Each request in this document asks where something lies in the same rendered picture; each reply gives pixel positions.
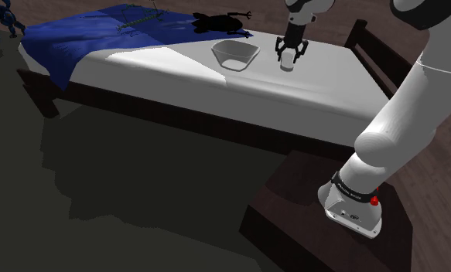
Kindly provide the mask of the blue blanket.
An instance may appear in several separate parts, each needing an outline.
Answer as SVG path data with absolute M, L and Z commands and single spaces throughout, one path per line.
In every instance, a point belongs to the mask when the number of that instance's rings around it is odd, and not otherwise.
M 65 90 L 77 63 L 94 51 L 244 37 L 225 32 L 195 33 L 193 15 L 171 11 L 160 16 L 161 22 L 152 19 L 118 32 L 116 26 L 125 23 L 121 14 L 125 5 L 32 25 L 21 39 L 21 45 L 47 70 L 52 82 Z M 125 11 L 125 15 L 129 21 L 143 17 L 139 8 L 131 8 Z

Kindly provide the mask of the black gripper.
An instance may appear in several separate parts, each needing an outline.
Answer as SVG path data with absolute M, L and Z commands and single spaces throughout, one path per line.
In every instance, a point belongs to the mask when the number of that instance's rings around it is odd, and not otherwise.
M 282 53 L 286 48 L 295 49 L 293 63 L 305 54 L 305 51 L 309 45 L 309 41 L 303 38 L 306 25 L 296 25 L 291 22 L 288 23 L 284 38 L 278 36 L 275 41 L 275 51 L 278 56 L 278 61 L 282 58 Z

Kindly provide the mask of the white cup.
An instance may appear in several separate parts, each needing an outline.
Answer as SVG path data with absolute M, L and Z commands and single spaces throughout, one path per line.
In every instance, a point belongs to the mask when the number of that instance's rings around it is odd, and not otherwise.
M 280 68 L 286 72 L 294 69 L 294 55 L 291 52 L 283 52 L 280 60 Z

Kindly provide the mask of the bed with dark wooden frame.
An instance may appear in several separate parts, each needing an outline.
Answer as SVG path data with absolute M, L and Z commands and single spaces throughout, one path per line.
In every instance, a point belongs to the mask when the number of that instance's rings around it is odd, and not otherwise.
M 272 34 L 231 39 L 260 48 L 241 72 L 218 64 L 211 46 L 223 40 L 94 51 L 77 63 L 65 90 L 20 45 L 26 68 L 19 75 L 47 118 L 66 100 L 279 154 L 345 161 L 392 96 L 371 62 L 384 66 L 391 57 L 399 69 L 384 71 L 394 85 L 409 69 L 362 19 L 343 46 L 310 42 L 290 72 L 278 64 Z

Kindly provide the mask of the white bowl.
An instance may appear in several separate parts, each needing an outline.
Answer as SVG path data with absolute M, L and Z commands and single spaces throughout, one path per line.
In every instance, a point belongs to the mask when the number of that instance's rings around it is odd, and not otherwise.
M 241 72 L 260 53 L 260 48 L 237 40 L 223 40 L 211 46 L 218 64 L 225 69 Z

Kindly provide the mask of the black bird figure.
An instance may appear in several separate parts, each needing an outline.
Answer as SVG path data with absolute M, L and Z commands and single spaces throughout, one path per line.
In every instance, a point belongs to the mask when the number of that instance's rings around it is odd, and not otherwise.
M 225 32 L 228 35 L 241 35 L 248 38 L 251 34 L 248 31 L 242 31 L 243 23 L 238 16 L 244 16 L 247 19 L 252 17 L 251 12 L 228 12 L 226 15 L 208 16 L 203 13 L 194 12 L 195 21 L 192 25 L 195 27 L 195 33 L 205 32 Z

